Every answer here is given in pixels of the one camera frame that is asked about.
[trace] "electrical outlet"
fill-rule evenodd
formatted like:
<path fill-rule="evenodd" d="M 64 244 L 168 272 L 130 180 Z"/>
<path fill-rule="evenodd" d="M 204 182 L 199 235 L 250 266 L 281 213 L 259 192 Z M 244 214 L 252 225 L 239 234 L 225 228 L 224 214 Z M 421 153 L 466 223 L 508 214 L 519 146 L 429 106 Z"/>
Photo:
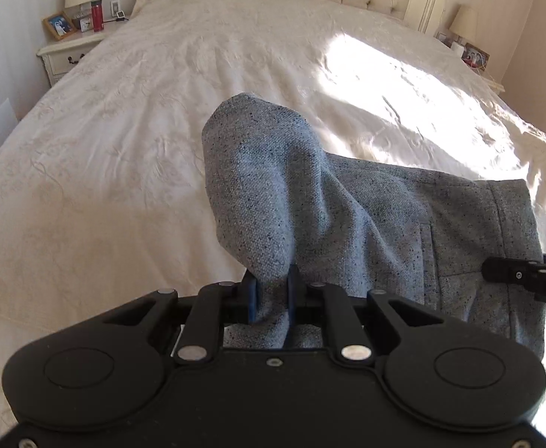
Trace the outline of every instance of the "electrical outlet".
<path fill-rule="evenodd" d="M 119 11 L 121 11 L 121 4 L 119 0 L 113 0 L 111 2 L 111 16 L 116 18 Z"/>

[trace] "drawer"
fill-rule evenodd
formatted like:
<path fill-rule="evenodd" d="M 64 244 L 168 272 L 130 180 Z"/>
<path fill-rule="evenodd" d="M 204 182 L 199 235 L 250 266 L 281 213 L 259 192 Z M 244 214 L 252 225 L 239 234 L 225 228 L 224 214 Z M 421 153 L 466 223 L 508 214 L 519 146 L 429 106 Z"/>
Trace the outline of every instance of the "drawer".
<path fill-rule="evenodd" d="M 59 74 L 58 76 L 53 76 L 53 85 L 57 84 L 62 80 L 62 77 L 65 76 L 65 74 Z"/>
<path fill-rule="evenodd" d="M 76 64 L 74 62 L 80 61 L 81 56 L 86 55 L 93 50 L 99 43 L 89 43 L 70 50 L 60 50 L 49 54 L 49 63 L 51 64 L 51 71 L 54 76 L 57 74 L 65 74 L 71 71 Z"/>

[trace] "framed photo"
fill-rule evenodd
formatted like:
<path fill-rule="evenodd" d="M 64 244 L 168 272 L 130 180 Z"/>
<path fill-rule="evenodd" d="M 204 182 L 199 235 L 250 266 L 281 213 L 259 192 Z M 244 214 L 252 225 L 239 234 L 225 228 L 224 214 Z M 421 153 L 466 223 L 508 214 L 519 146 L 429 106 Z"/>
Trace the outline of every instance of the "framed photo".
<path fill-rule="evenodd" d="M 45 18 L 43 23 L 56 40 L 62 40 L 78 31 L 65 12 L 51 15 Z"/>
<path fill-rule="evenodd" d="M 471 43 L 466 44 L 466 50 L 463 52 L 462 60 L 473 69 L 484 72 L 487 69 L 490 55 L 483 52 Z"/>
<path fill-rule="evenodd" d="M 451 44 L 453 43 L 453 39 L 452 38 L 449 38 L 447 35 L 445 35 L 444 33 L 439 33 L 436 38 L 444 43 L 445 45 L 447 45 L 449 48 L 451 48 Z"/>

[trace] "gray fabric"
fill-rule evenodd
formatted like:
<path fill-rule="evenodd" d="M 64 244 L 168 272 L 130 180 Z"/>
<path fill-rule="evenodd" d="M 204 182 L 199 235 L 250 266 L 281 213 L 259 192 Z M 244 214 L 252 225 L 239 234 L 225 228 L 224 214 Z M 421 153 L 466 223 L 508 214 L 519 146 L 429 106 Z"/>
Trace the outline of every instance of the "gray fabric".
<path fill-rule="evenodd" d="M 227 329 L 228 345 L 284 344 L 284 280 L 295 263 L 308 281 L 359 297 L 383 288 L 542 357 L 544 305 L 480 274 L 492 255 L 542 260 L 523 181 L 474 182 L 331 155 L 299 114 L 248 94 L 218 107 L 202 143 L 218 240 L 262 283 L 260 322 Z M 314 327 L 291 339 L 320 342 Z"/>

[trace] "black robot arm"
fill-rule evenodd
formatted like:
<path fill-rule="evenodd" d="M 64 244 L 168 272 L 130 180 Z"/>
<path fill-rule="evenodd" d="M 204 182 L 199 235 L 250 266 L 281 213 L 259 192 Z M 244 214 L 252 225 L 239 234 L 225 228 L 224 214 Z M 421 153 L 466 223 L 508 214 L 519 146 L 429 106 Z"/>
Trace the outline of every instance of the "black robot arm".
<path fill-rule="evenodd" d="M 383 290 L 350 298 L 287 278 L 290 322 L 319 349 L 222 347 L 257 284 L 161 290 L 34 342 L 3 372 L 20 423 L 0 448 L 349 446 L 546 448 L 546 387 L 513 341 Z"/>

